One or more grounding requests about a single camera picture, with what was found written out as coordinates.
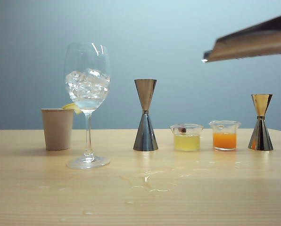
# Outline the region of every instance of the gold jigger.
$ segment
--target gold jigger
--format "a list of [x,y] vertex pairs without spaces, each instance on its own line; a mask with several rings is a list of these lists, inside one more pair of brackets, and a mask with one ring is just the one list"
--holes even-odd
[[273,150],[271,138],[265,124],[265,113],[271,101],[272,94],[252,94],[252,99],[257,112],[257,122],[250,139],[248,148],[260,151]]

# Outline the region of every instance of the yellow liquid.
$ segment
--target yellow liquid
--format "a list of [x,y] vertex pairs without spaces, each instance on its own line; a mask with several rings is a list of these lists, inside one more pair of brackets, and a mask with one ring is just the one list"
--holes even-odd
[[200,148],[199,135],[174,135],[174,147],[182,151],[196,151]]

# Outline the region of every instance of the double jigger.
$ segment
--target double jigger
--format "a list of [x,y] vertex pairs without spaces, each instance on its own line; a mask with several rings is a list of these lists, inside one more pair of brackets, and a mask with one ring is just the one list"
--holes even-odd
[[134,80],[140,98],[142,116],[137,130],[133,149],[136,151],[154,151],[158,149],[154,130],[149,117],[149,108],[156,85],[155,79]]
[[272,96],[272,94],[252,94],[257,113],[257,122],[248,145],[248,148],[250,149],[260,151],[273,150],[271,138],[265,124],[265,113]]

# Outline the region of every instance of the orange juice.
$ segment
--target orange juice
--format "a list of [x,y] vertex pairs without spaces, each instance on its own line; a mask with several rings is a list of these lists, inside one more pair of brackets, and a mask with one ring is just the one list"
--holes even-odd
[[213,133],[213,146],[215,149],[235,150],[236,143],[236,133]]

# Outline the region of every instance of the blue-gray wall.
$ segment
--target blue-gray wall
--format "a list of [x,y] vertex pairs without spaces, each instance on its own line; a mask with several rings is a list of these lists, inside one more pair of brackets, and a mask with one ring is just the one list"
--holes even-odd
[[216,38],[279,15],[281,0],[0,0],[0,129],[41,129],[40,108],[71,102],[63,63],[80,40],[104,44],[112,66],[93,128],[137,128],[133,80],[154,78],[155,128],[220,119],[252,128],[250,94],[272,93],[266,122],[281,129],[281,55],[201,63]]

